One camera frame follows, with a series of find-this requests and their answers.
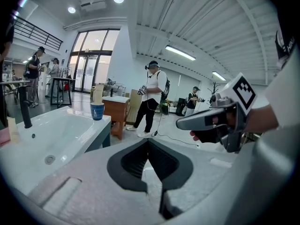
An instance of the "faucet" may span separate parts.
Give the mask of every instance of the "faucet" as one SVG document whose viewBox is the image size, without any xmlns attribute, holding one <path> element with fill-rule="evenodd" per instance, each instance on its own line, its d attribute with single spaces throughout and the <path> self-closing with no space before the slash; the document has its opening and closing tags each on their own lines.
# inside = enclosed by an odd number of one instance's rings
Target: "faucet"
<svg viewBox="0 0 300 225">
<path fill-rule="evenodd" d="M 32 102 L 27 100 L 27 92 L 26 88 L 28 86 L 21 86 L 19 87 L 19 96 L 20 96 L 20 107 L 21 107 L 21 113 L 23 117 L 23 121 L 25 124 L 25 128 L 30 128 L 32 127 L 32 123 L 30 120 L 30 114 L 29 114 L 29 106 L 31 105 Z"/>
</svg>

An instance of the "finger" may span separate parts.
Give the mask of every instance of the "finger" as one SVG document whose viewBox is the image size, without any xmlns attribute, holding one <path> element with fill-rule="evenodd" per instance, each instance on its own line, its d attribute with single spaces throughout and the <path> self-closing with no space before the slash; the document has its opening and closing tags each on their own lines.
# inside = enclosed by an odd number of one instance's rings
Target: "finger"
<svg viewBox="0 0 300 225">
<path fill-rule="evenodd" d="M 213 124 L 217 124 L 218 121 L 219 121 L 218 117 L 212 118 L 212 123 L 213 123 Z"/>
</svg>

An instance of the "black table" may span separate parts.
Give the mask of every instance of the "black table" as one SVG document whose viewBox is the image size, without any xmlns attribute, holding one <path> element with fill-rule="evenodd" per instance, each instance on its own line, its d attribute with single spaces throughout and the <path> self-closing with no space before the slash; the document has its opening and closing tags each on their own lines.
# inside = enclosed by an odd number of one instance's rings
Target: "black table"
<svg viewBox="0 0 300 225">
<path fill-rule="evenodd" d="M 51 96 L 50 96 L 50 105 L 57 105 L 57 108 L 59 108 L 60 106 L 72 106 L 72 101 L 71 101 L 71 92 L 70 92 L 70 80 L 75 81 L 75 79 L 71 79 L 71 78 L 64 78 L 64 77 L 52 77 L 51 79 L 53 79 L 52 82 L 52 87 L 51 87 Z M 57 99 L 56 99 L 56 103 L 52 102 L 52 97 L 53 97 L 53 88 L 54 88 L 54 83 L 55 81 L 57 81 Z M 64 104 L 64 88 L 62 86 L 62 103 L 59 103 L 59 90 L 60 90 L 60 86 L 59 86 L 59 81 L 62 82 L 67 82 L 69 85 L 68 88 L 68 93 L 69 93 L 69 103 L 68 104 Z"/>
</svg>

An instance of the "sink drain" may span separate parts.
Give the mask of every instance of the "sink drain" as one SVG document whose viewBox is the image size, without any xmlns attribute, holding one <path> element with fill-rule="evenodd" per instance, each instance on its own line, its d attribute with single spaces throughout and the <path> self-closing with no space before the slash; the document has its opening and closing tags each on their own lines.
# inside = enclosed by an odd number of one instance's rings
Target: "sink drain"
<svg viewBox="0 0 300 225">
<path fill-rule="evenodd" d="M 54 160 L 55 160 L 55 156 L 49 155 L 49 156 L 47 156 L 47 157 L 45 158 L 45 163 L 46 163 L 47 165 L 50 165 L 51 163 L 54 162 Z"/>
</svg>

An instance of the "cup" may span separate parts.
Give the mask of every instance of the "cup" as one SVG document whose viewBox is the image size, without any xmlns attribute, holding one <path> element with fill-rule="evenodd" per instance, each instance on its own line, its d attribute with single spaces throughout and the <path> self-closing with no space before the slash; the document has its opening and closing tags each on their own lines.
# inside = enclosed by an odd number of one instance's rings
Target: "cup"
<svg viewBox="0 0 300 225">
<path fill-rule="evenodd" d="M 94 103 L 90 104 L 90 113 L 92 114 L 93 120 L 101 120 L 104 113 L 104 104 L 102 105 L 94 105 Z"/>
</svg>

